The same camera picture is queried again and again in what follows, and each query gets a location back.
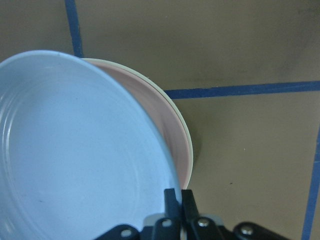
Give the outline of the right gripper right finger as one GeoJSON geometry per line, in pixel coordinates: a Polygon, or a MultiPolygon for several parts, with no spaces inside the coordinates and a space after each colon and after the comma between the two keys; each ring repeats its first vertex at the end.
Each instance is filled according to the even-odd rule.
{"type": "Polygon", "coordinates": [[[200,215],[192,190],[182,190],[181,196],[183,224],[186,231],[186,239],[219,240],[219,228],[212,218],[200,215]]]}

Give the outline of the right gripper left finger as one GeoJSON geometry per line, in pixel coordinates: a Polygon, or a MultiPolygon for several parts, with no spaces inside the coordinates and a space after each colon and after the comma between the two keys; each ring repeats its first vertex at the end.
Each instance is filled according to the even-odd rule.
{"type": "Polygon", "coordinates": [[[179,240],[181,236],[180,205],[173,188],[164,190],[164,216],[158,219],[152,230],[153,240],[179,240]]]}

